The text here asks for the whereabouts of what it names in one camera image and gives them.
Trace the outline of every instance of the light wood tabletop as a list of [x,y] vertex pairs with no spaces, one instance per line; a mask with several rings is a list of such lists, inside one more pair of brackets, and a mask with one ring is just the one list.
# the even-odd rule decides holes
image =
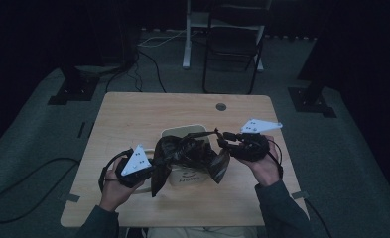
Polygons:
[[[218,103],[226,109],[217,110]],[[101,170],[116,154],[138,144],[153,149],[168,128],[200,124],[208,131],[217,128],[239,133],[250,118],[279,122],[271,99],[263,95],[107,93],[70,191],[79,200],[66,202],[62,225],[79,227],[84,223],[101,198],[97,184]],[[281,130],[266,135],[273,136],[282,150],[283,181],[288,192],[300,191]],[[209,139],[219,152],[216,137]],[[166,182],[156,197],[150,192],[133,194],[117,208],[119,223],[126,227],[261,226],[264,222],[256,184],[250,170],[231,158],[220,184],[211,178],[186,186]],[[139,189],[149,186],[147,180]],[[302,199],[296,202],[307,212]]]

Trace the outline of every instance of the person's arm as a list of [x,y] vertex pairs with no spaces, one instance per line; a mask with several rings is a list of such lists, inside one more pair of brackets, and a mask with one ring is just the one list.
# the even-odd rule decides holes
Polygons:
[[102,192],[101,201],[96,205],[85,223],[76,233],[76,238],[109,238],[117,237],[118,213],[115,212],[118,206],[126,202],[130,195],[143,184],[140,182],[133,188],[126,187],[117,180],[115,169],[120,159],[114,162],[113,169],[107,171]]
[[[278,159],[275,145],[269,143],[269,147],[270,153]],[[280,180],[276,162],[268,155],[257,162],[239,161],[251,169],[259,182],[255,190],[269,238],[314,237],[309,218]]]

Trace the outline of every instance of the person's left hand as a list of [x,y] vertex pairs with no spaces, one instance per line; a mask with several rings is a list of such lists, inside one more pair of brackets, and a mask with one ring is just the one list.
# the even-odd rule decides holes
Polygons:
[[107,171],[105,175],[105,184],[104,190],[102,192],[101,202],[99,203],[99,207],[106,211],[113,212],[115,209],[126,202],[130,195],[144,182],[141,181],[136,184],[133,188],[129,188],[125,185],[120,184],[117,180],[117,175],[115,174],[115,170],[117,165],[123,158],[119,158],[114,162],[113,169]]

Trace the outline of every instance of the forearm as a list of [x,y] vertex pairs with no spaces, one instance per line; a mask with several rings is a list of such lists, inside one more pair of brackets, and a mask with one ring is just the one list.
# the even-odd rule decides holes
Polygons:
[[80,227],[76,238],[116,237],[118,232],[118,213],[106,211],[95,206],[85,223]]
[[270,238],[313,237],[306,213],[289,196],[284,183],[255,186],[263,220]]

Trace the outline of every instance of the black folding chair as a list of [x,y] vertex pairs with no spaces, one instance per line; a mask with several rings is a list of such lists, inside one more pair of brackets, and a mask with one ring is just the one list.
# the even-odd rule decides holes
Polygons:
[[217,55],[221,60],[227,57],[244,58],[247,61],[244,70],[247,70],[256,57],[253,76],[246,94],[251,93],[262,54],[265,35],[263,33],[257,37],[257,29],[270,24],[269,5],[262,5],[240,6],[221,4],[211,9],[207,26],[206,52],[203,66],[202,87],[205,93],[223,93],[206,89],[209,54]]

